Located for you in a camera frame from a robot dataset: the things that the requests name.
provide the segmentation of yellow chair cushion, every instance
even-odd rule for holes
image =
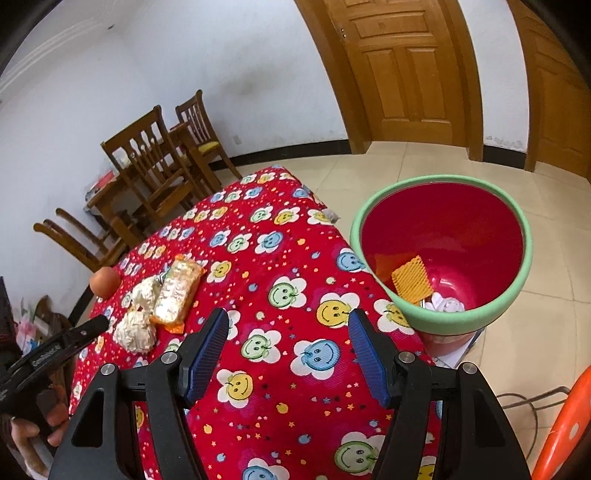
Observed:
[[[217,148],[219,146],[220,142],[207,142],[204,143],[203,145],[199,145],[199,153],[201,155],[207,155],[208,153],[211,152],[211,150],[214,150],[215,148]]]

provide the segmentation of black baseboard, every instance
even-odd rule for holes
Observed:
[[[237,167],[253,163],[287,160],[288,158],[321,157],[323,155],[350,155],[349,140],[331,140],[328,142],[304,143],[288,147],[272,148],[260,152],[247,153],[232,157]],[[211,162],[212,170],[223,170],[226,164],[222,160]]]
[[[82,314],[86,310],[86,307],[92,301],[94,296],[95,295],[92,293],[90,286],[86,287],[86,290],[84,291],[82,296],[78,299],[78,301],[76,302],[76,305],[74,305],[74,308],[72,309],[72,313],[70,313],[70,316],[68,317],[68,320],[70,321],[70,325],[74,326],[74,325],[76,325],[76,323],[78,323],[78,320],[80,320],[80,318],[82,317]]]
[[[507,148],[493,147],[485,145],[482,154],[482,161],[487,163],[496,163],[505,167],[525,168],[525,153]]]

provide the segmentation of orange plastic wrapper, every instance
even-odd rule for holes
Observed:
[[[166,274],[150,320],[164,325],[169,332],[169,328],[174,330],[172,333],[177,333],[180,326],[184,330],[184,321],[204,273],[197,262],[177,255]]]

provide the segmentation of human hand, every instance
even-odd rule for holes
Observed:
[[[60,397],[60,402],[53,407],[47,414],[46,420],[51,427],[56,427],[56,430],[49,435],[47,443],[53,447],[59,446],[61,440],[66,432],[69,416],[68,408],[65,403],[65,392],[61,387],[53,387]],[[14,418],[11,420],[12,430],[11,436],[18,451],[22,455],[29,470],[38,473],[43,477],[48,477],[49,471],[45,463],[39,457],[39,454],[31,445],[29,439],[39,435],[39,427],[33,422]]]

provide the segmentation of green rim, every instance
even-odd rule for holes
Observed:
[[[355,220],[351,226],[350,243],[359,259],[367,265],[367,260],[365,259],[363,251],[361,250],[361,227],[365,221],[365,218],[367,217],[367,214],[374,208],[375,205],[377,205],[385,197],[389,196],[393,192],[424,183],[435,182],[463,183],[484,189],[500,198],[511,209],[511,211],[513,211],[519,226],[521,227],[521,233],[524,239],[523,260],[515,280],[501,295],[495,298],[492,302],[483,305],[482,307],[478,307],[473,310],[467,310],[465,312],[442,313],[433,312],[422,307],[417,307],[416,305],[403,300],[392,290],[390,290],[375,275],[373,271],[372,275],[384,288],[386,293],[388,293],[389,297],[396,304],[396,306],[407,317],[407,320],[413,328],[420,332],[431,333],[434,335],[462,335],[464,333],[474,332],[480,328],[483,328],[501,316],[501,314],[517,298],[517,295],[519,295],[519,292],[525,284],[527,275],[530,273],[533,256],[530,224],[528,223],[527,218],[525,218],[523,210],[519,208],[519,206],[515,203],[515,200],[513,200],[505,191],[501,190],[492,183],[488,183],[487,181],[474,179],[472,177],[465,177],[462,175],[429,175],[425,177],[415,177],[413,179],[395,183],[394,185],[386,187],[374,194],[365,203],[365,205],[363,205],[361,210],[355,216]]]

